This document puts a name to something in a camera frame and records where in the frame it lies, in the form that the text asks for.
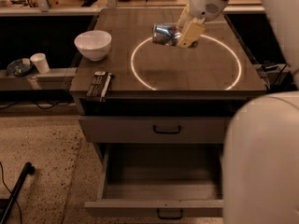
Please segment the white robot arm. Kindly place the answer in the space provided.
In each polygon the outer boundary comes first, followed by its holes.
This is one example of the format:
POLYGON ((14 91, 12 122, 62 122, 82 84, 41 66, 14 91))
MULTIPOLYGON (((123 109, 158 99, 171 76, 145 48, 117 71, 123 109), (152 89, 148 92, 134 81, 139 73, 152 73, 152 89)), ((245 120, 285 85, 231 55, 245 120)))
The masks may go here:
MULTIPOLYGON (((292 78, 299 70, 299 0, 262 0, 292 78)), ((226 132, 224 224, 299 224, 299 95, 272 93, 241 107, 226 132)))

